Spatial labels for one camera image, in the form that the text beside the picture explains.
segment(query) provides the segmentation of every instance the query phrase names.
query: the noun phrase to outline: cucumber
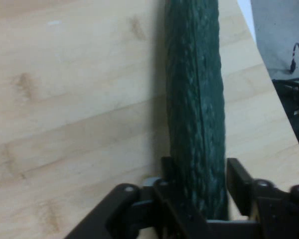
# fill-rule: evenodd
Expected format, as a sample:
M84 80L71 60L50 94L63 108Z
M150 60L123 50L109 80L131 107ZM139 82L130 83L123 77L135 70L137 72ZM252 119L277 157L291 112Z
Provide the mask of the cucumber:
M217 0L166 0L166 99L177 182L207 219L228 219Z

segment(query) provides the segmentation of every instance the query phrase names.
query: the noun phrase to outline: wood grain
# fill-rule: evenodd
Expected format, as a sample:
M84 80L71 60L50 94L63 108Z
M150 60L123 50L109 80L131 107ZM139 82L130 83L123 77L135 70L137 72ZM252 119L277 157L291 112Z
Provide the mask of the wood grain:
M238 5L219 3L227 156L287 190L299 145ZM162 26L161 0L0 1L0 239L63 238L116 184L159 175Z

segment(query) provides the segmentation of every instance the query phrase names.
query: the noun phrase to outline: cucumber skin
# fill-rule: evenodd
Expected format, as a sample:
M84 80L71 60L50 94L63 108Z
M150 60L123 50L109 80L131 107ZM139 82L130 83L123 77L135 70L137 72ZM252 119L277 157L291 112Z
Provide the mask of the cucumber skin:
M178 183L207 219L228 219L217 0L167 0L166 100Z

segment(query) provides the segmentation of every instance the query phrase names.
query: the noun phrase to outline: wooden surface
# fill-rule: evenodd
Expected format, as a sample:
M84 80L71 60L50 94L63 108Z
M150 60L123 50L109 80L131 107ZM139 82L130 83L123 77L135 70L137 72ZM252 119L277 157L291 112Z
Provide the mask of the wooden surface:
M287 190L299 145L235 0L220 0L227 156ZM163 1L0 1L0 239L65 236L168 155Z

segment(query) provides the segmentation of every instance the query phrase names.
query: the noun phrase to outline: wooden table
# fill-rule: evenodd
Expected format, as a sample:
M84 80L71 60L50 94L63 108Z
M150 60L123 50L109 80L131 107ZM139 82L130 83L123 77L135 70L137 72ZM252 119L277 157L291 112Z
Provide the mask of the wooden table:
M287 190L299 145L235 0L220 25L227 156ZM0 1L0 239L62 238L159 174L163 36L161 0Z

